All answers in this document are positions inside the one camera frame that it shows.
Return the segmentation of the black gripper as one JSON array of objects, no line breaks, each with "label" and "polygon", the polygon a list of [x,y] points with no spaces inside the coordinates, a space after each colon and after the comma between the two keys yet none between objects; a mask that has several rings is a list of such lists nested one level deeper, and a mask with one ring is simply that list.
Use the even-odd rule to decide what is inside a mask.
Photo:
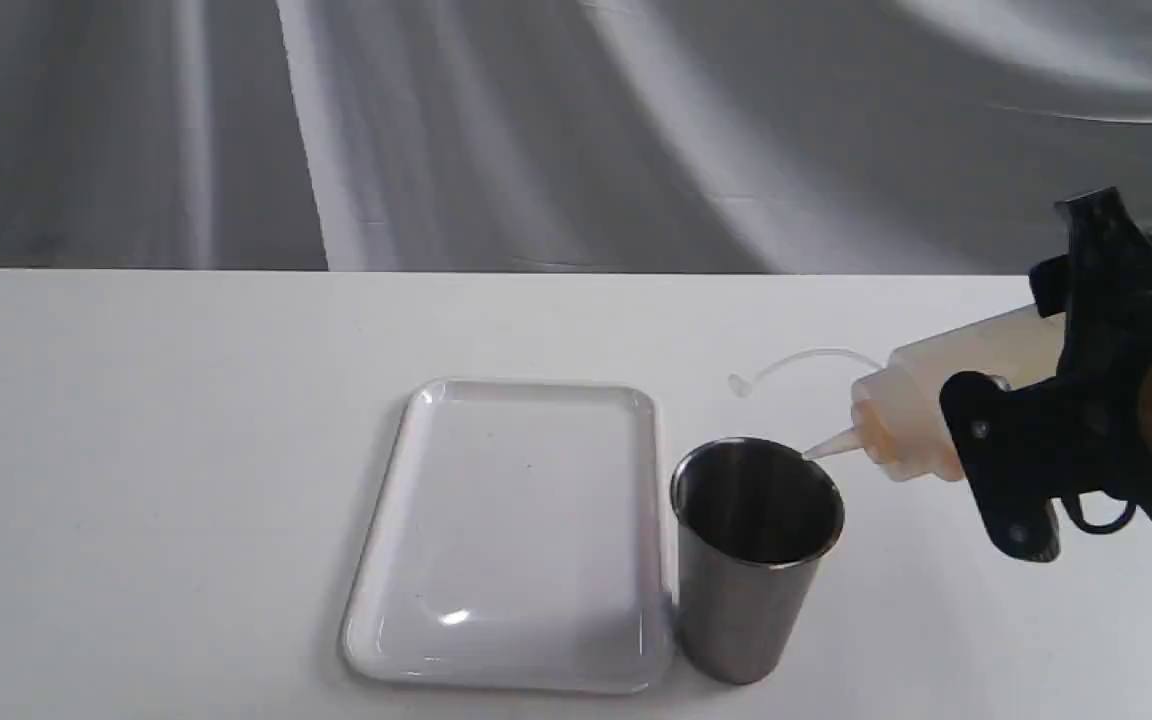
[{"label": "black gripper", "polygon": [[1060,200],[1068,250],[1029,270],[1043,318],[1064,314],[1062,372],[1020,389],[957,372],[940,406],[990,541],[1010,559],[1052,562],[1061,541],[1056,501],[1087,488],[1083,467],[1089,396],[1092,433],[1121,469],[1108,486],[1152,521],[1152,236],[1119,188]]}]

